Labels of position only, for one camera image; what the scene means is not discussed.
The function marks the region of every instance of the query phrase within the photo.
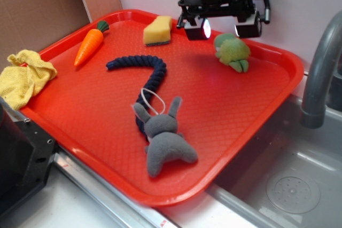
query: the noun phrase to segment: toy carrot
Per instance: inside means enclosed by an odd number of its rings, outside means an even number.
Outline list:
[[[87,60],[103,41],[103,32],[109,29],[106,21],[100,21],[96,29],[91,29],[86,34],[76,55],[74,66],[78,66]]]

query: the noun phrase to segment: sink basin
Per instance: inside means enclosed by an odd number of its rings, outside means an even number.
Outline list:
[[[307,129],[300,104],[290,96],[214,184],[267,221],[260,227],[341,227],[342,115],[327,109],[324,125]]]

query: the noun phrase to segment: yellow cloth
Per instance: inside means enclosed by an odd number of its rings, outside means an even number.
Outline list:
[[[7,60],[12,66],[0,74],[0,96],[15,110],[25,106],[31,96],[37,95],[57,75],[52,63],[43,61],[34,51],[22,50]]]

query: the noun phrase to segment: yellow sponge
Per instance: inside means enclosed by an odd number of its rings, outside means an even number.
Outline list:
[[[171,40],[171,16],[158,16],[144,29],[143,41],[147,46],[167,44]]]

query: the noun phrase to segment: gray stuffed bunny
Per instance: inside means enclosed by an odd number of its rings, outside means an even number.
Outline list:
[[[157,177],[165,162],[183,160],[188,163],[197,161],[195,149],[188,144],[182,134],[177,133],[177,111],[182,99],[175,97],[168,114],[151,116],[140,104],[135,103],[133,109],[137,117],[144,122],[145,133],[150,145],[146,147],[147,171],[151,177]]]

